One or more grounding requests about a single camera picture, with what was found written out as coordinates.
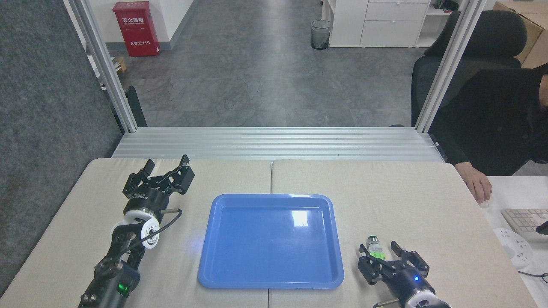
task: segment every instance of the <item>drawer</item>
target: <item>drawer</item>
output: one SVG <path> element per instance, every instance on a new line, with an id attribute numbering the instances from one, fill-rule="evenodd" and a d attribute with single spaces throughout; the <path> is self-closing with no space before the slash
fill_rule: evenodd
<path id="1" fill-rule="evenodd" d="M 414 46 L 422 21 L 366 21 L 360 45 Z"/>
<path id="2" fill-rule="evenodd" d="M 427 7 L 423 3 L 369 3 L 366 20 L 422 21 Z"/>
<path id="3" fill-rule="evenodd" d="M 430 3 L 429 0 L 369 0 L 369 3 Z"/>

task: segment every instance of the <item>keyboard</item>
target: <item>keyboard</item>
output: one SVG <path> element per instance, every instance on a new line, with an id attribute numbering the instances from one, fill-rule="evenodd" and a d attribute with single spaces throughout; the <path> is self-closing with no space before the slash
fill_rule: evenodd
<path id="1" fill-rule="evenodd" d="M 548 220 L 548 209 L 502 209 L 500 212 L 514 232 L 526 241 L 548 241 L 548 235 L 535 230 Z"/>

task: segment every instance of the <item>green led light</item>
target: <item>green led light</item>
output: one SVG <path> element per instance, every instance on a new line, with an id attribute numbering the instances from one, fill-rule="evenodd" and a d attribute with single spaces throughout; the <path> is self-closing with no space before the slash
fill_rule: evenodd
<path id="1" fill-rule="evenodd" d="M 126 295 L 126 294 L 128 294 L 128 290 L 129 290 L 129 287 L 124 286 L 121 283 L 118 284 L 118 293 L 120 293 L 122 295 Z"/>

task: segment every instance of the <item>hand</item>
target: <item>hand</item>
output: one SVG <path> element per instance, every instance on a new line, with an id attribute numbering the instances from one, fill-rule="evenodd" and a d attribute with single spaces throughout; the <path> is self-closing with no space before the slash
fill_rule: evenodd
<path id="1" fill-rule="evenodd" d="M 458 163 L 455 165 L 455 169 L 464 180 L 464 183 L 466 183 L 466 186 L 468 186 L 478 204 L 483 203 L 484 200 L 491 199 L 491 193 L 493 193 L 491 189 L 492 185 L 485 174 L 472 167 L 472 164 L 469 162 Z"/>

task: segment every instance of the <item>white cabinet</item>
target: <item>white cabinet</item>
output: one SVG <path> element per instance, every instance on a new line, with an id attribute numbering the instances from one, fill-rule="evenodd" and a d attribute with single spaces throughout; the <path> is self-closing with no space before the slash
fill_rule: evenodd
<path id="1" fill-rule="evenodd" d="M 429 47 L 450 14 L 434 1 L 324 0 L 322 19 L 333 23 L 331 47 Z"/>

